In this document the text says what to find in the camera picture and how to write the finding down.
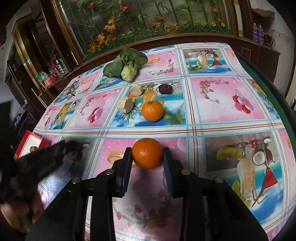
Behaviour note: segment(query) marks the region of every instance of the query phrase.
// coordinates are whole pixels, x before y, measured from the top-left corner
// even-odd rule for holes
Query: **screw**
[[[216,177],[216,178],[215,178],[215,182],[217,182],[217,183],[223,183],[224,180],[223,180],[223,178],[221,178],[221,177]]]
[[[190,171],[187,170],[187,169],[183,169],[183,170],[181,171],[181,173],[182,173],[183,175],[187,176],[187,175],[190,174]]]
[[[73,178],[71,179],[71,182],[72,182],[73,184],[79,183],[80,181],[81,181],[81,179],[80,179],[79,177],[73,177]]]
[[[113,169],[107,169],[107,170],[105,171],[105,173],[106,173],[107,175],[112,175],[112,174],[114,173],[114,170],[113,170]]]

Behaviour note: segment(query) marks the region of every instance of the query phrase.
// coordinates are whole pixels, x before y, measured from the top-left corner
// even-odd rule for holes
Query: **person's hand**
[[[33,213],[32,220],[30,221],[34,224],[44,211],[38,192],[36,192],[30,204],[17,201],[1,204],[1,212],[9,225],[22,233],[27,233],[27,229],[21,220],[27,216],[30,210]]]

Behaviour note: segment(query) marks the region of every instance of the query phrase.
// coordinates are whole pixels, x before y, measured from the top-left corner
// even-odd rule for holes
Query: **aquarium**
[[[231,34],[228,0],[52,0],[82,59],[176,33]]]

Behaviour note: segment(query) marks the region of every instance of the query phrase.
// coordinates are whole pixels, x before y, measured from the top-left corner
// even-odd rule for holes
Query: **tablecloth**
[[[266,94],[228,44],[178,44],[143,53],[148,63],[133,83],[105,77],[103,64],[72,79],[47,108],[36,134],[52,144],[76,139],[89,145],[80,161],[69,159],[40,183],[45,207],[72,177],[97,176],[111,168],[126,147],[150,137],[169,147],[173,158],[200,177],[223,177],[272,240],[296,204],[296,165],[283,122]],[[136,83],[144,87],[139,98],[129,94]],[[160,84],[172,85],[173,93],[159,93]],[[123,97],[134,100],[128,114],[116,108]],[[163,104],[161,120],[148,122],[141,116],[141,105],[147,100]],[[260,140],[266,141],[267,166],[259,154],[253,158],[260,150],[252,143]],[[244,150],[238,147],[249,142]],[[267,184],[263,180],[270,173],[268,168],[272,181]],[[170,197],[162,166],[153,170],[135,167],[126,195],[113,198],[113,215],[117,240],[177,241],[182,200]]]

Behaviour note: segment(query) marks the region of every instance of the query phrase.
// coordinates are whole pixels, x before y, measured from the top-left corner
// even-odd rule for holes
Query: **red box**
[[[30,152],[32,152],[30,148],[33,146],[36,146],[38,149],[40,149],[40,148],[48,147],[50,145],[51,145],[50,143],[48,143],[46,140],[44,140],[40,136],[37,136],[36,134],[30,131],[26,131],[22,140],[20,141],[20,144],[15,153],[14,159],[16,160],[19,157],[25,156]]]

